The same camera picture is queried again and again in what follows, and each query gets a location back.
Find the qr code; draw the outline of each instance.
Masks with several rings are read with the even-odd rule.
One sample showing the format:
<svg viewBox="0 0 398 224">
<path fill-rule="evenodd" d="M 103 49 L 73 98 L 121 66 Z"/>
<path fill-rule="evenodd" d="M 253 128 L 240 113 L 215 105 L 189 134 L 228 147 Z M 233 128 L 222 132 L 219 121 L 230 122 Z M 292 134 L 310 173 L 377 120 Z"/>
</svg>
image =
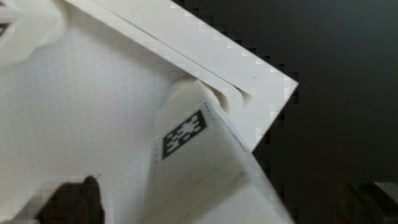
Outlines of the qr code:
<svg viewBox="0 0 398 224">
<path fill-rule="evenodd" d="M 180 147 L 192 140 L 198 134 L 206 129 L 206 120 L 203 116 L 203 111 L 199 110 L 185 122 L 180 124 L 176 129 L 166 135 L 164 138 L 164 159 L 171 156 L 171 154 L 178 151 Z"/>
</svg>

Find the dark object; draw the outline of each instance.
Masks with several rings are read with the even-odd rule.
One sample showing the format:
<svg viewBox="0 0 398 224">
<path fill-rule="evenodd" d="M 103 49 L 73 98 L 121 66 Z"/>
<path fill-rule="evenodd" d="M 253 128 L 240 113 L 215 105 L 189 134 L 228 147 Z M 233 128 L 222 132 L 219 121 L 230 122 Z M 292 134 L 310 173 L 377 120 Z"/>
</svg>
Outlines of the dark object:
<svg viewBox="0 0 398 224">
<path fill-rule="evenodd" d="M 100 185 L 87 177 L 82 184 L 64 184 L 50 198 L 36 219 L 41 224 L 103 224 Z"/>
<path fill-rule="evenodd" d="M 333 224 L 398 224 L 397 195 L 389 183 L 342 185 Z"/>
</svg>

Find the dark background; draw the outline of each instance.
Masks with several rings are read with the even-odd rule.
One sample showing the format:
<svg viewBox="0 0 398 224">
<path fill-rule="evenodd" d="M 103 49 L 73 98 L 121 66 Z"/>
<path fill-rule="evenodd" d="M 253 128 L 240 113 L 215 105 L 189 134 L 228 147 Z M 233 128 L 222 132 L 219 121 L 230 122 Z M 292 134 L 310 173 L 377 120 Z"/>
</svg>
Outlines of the dark background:
<svg viewBox="0 0 398 224">
<path fill-rule="evenodd" d="M 301 224 L 342 181 L 398 182 L 398 1 L 175 0 L 299 81 L 256 157 Z"/>
</svg>

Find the white surface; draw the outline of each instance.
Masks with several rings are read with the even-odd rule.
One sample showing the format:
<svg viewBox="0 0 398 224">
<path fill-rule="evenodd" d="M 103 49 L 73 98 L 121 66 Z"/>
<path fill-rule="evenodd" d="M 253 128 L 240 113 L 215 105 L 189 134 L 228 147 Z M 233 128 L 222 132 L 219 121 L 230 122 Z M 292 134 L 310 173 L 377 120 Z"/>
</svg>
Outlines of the white surface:
<svg viewBox="0 0 398 224">
<path fill-rule="evenodd" d="M 230 129 L 230 119 L 214 99 L 201 82 L 185 82 L 159 112 L 143 224 L 292 224 L 253 153 Z"/>
<path fill-rule="evenodd" d="M 18 12 L 11 7 L 0 6 L 0 24 L 9 24 L 18 20 Z"/>
<path fill-rule="evenodd" d="M 61 0 L 4 0 L 4 4 L 18 12 L 18 19 L 9 21 L 0 37 L 0 67 L 29 58 L 36 48 L 61 39 L 68 27 Z"/>
<path fill-rule="evenodd" d="M 59 44 L 0 69 L 0 221 L 43 184 L 95 175 L 107 224 L 139 223 L 155 113 L 182 76 L 73 9 Z"/>
<path fill-rule="evenodd" d="M 254 150 L 297 82 L 171 0 L 66 1 L 222 93 L 224 110 Z"/>
</svg>

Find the black background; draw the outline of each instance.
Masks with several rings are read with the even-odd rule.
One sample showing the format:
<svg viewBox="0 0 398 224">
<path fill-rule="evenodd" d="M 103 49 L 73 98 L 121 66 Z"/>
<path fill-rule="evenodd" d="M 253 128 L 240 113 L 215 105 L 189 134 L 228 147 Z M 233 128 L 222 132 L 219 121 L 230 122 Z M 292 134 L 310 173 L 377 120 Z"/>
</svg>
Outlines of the black background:
<svg viewBox="0 0 398 224">
<path fill-rule="evenodd" d="M 256 149 L 301 224 L 342 181 L 398 182 L 398 1 L 176 0 L 299 81 Z"/>
</svg>

